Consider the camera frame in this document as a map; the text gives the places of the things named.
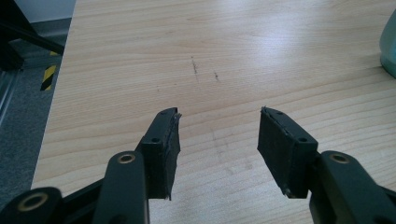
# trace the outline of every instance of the hazard stripe tape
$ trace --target hazard stripe tape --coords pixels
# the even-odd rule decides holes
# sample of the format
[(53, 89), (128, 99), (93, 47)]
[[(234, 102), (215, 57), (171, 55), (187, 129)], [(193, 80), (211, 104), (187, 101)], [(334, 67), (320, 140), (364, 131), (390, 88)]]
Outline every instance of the hazard stripe tape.
[[(55, 52), (51, 52), (49, 55), (56, 55)], [(52, 85), (53, 75), (55, 74), (56, 64), (51, 65), (50, 67), (46, 68), (44, 72), (43, 81), (41, 83), (41, 91), (49, 91)]]

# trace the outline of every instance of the gray floor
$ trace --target gray floor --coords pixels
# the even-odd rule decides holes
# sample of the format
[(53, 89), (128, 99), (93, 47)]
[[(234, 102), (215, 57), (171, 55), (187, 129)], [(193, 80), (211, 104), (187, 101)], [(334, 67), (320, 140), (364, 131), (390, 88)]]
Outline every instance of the gray floor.
[[(40, 35), (62, 45), (69, 25), (70, 20), (33, 24)], [(26, 60), (50, 55), (48, 50), (21, 40), (12, 46)], [(16, 83), (0, 122), (0, 210), (32, 185), (59, 67), (50, 91), (40, 90), (47, 66), (2, 74), (3, 79), (16, 76)]]

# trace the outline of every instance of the wood grain surface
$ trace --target wood grain surface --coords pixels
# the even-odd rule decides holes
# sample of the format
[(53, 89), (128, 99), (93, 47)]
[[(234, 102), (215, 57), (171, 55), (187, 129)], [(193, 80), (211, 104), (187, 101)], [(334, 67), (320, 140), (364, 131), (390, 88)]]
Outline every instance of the wood grain surface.
[(173, 201), (152, 223), (311, 223), (257, 151), (262, 106), (319, 151), (357, 158), (396, 190), (396, 80), (379, 37), (384, 1), (78, 0), (33, 188), (64, 195), (102, 178), (157, 112), (177, 106)]

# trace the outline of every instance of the round metal joint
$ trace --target round metal joint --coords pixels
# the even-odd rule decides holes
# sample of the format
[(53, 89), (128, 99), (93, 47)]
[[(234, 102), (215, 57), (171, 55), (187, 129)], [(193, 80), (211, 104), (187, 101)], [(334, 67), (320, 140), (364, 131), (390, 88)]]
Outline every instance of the round metal joint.
[(349, 159), (339, 153), (334, 153), (334, 154), (330, 155), (330, 159), (332, 159), (333, 161), (336, 161), (338, 163), (343, 163), (343, 164), (349, 163)]
[(123, 154), (119, 156), (119, 163), (124, 164), (124, 163), (129, 163), (134, 161), (135, 156), (134, 154)]
[(33, 209), (36, 209), (37, 207), (41, 206), (44, 202), (46, 202), (48, 198), (49, 195), (44, 192), (37, 192), (31, 194), (26, 198), (24, 198), (18, 204), (18, 210), (21, 212), (32, 211)]

